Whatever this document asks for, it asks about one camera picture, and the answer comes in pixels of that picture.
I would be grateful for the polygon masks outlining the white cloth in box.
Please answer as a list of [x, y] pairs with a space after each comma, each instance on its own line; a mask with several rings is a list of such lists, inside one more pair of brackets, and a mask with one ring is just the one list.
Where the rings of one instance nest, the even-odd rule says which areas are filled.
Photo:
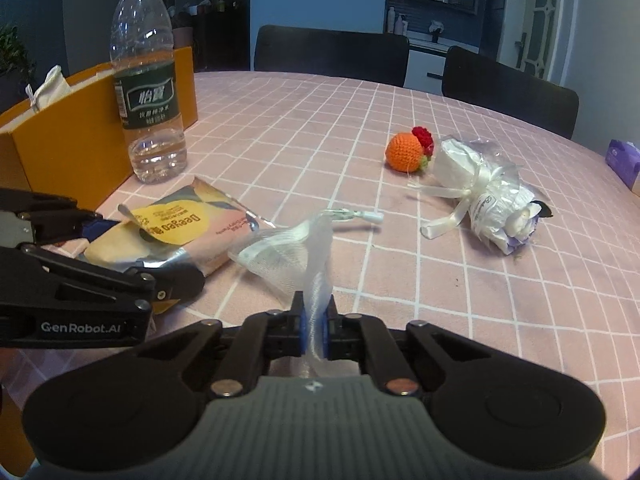
[[63, 76], [62, 67], [55, 65], [48, 71], [40, 87], [32, 90], [32, 86], [28, 84], [25, 87], [25, 93], [28, 97], [30, 108], [37, 113], [71, 94], [72, 87]]

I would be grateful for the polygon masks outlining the right black chair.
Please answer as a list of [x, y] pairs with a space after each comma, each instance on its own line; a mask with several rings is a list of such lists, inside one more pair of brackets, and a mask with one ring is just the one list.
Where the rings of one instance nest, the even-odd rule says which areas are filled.
[[578, 94], [460, 47], [447, 51], [442, 95], [488, 108], [570, 140]]

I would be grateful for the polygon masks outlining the white mesh drawstring pouch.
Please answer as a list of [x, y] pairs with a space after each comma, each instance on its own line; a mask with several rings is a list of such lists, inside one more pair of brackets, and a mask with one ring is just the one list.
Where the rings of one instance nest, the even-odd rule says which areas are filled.
[[302, 377], [345, 377], [350, 365], [332, 365], [326, 357], [326, 315], [333, 294], [331, 252], [333, 225], [361, 220], [380, 224], [384, 214], [352, 209], [323, 209], [297, 226], [256, 231], [234, 243], [232, 261], [262, 278], [283, 300], [303, 294], [303, 356], [293, 365]]

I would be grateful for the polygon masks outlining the yellow pink snack packet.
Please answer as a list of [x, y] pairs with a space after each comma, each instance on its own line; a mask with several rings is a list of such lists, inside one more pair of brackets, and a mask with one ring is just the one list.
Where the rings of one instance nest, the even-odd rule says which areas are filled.
[[[235, 242], [273, 226], [199, 178], [152, 204], [134, 209], [120, 205], [118, 211], [122, 220], [90, 242], [81, 260], [113, 270], [190, 263], [207, 278], [229, 260]], [[180, 302], [156, 304], [153, 312], [164, 313], [176, 304]]]

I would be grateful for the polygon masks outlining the white ribbon-tied wrapped bundle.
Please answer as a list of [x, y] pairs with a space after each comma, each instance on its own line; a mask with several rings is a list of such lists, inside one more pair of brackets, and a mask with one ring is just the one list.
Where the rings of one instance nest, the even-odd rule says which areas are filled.
[[521, 179], [518, 166], [495, 143], [447, 136], [436, 144], [427, 169], [436, 183], [410, 181], [410, 188], [457, 202], [450, 214], [423, 223], [421, 234], [429, 240], [469, 220], [483, 244], [508, 256], [527, 245], [541, 219], [553, 216], [541, 192]]

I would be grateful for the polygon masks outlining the white glass-panel door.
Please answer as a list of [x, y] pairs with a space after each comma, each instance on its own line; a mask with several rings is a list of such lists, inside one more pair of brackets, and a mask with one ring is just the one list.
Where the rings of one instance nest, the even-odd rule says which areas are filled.
[[575, 0], [524, 0], [523, 30], [515, 67], [539, 79], [564, 84], [570, 56]]

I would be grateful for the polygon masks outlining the orange crochet ball toy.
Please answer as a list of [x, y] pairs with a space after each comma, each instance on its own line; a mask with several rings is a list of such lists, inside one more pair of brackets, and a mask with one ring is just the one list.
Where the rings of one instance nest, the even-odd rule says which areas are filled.
[[415, 174], [426, 168], [434, 155], [435, 142], [431, 131], [415, 126], [409, 132], [395, 134], [385, 150], [387, 165], [395, 171]]

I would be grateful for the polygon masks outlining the white cabinet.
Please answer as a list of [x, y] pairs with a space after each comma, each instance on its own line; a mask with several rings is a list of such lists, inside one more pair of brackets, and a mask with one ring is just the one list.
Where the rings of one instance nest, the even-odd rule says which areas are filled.
[[446, 56], [451, 47], [478, 52], [478, 47], [446, 38], [440, 38], [434, 44], [425, 39], [409, 37], [409, 58], [404, 87], [440, 96]]

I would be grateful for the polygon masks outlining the black chair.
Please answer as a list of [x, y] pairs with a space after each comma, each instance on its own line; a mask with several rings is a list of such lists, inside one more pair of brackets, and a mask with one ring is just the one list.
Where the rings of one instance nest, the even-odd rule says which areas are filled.
[[405, 83], [410, 44], [405, 36], [265, 25], [259, 29], [254, 70]]
[[447, 51], [442, 95], [488, 108], [570, 140], [578, 94], [460, 47]]

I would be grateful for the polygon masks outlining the purple tissue pack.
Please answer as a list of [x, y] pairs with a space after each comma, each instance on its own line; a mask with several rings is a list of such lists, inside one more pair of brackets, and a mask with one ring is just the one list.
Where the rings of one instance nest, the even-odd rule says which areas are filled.
[[633, 143], [612, 140], [605, 162], [634, 195], [640, 195], [640, 151]]

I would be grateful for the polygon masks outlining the left black chair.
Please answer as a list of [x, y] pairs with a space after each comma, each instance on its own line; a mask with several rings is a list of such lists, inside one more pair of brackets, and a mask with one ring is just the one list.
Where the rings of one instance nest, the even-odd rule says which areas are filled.
[[405, 83], [410, 44], [405, 36], [265, 25], [259, 29], [254, 70]]

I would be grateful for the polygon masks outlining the orange cardboard box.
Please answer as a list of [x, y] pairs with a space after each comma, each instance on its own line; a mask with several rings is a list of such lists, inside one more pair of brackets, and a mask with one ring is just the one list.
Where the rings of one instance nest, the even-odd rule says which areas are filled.
[[1, 185], [100, 206], [133, 174], [112, 66], [66, 78], [70, 93], [37, 112], [24, 100], [1, 115]]

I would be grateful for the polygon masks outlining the clear plastic water bottle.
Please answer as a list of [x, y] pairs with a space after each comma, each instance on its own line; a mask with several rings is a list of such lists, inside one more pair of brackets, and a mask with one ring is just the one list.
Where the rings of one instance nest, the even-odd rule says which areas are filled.
[[119, 0], [110, 42], [114, 89], [132, 170], [160, 183], [186, 169], [174, 36], [163, 0]]

